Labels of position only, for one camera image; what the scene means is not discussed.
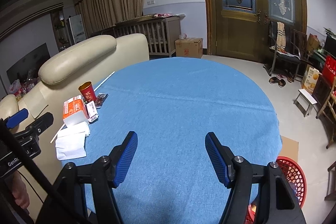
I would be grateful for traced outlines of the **person's left hand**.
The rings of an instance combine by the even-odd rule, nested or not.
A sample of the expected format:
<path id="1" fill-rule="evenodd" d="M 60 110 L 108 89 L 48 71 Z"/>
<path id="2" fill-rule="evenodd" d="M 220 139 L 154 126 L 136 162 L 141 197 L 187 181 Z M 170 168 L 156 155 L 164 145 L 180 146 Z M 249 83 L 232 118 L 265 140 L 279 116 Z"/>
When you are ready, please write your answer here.
<path id="1" fill-rule="evenodd" d="M 6 184 L 14 196 L 15 203 L 23 210 L 29 207 L 30 199 L 27 193 L 26 184 L 22 181 L 21 175 L 15 171 L 6 179 Z"/>

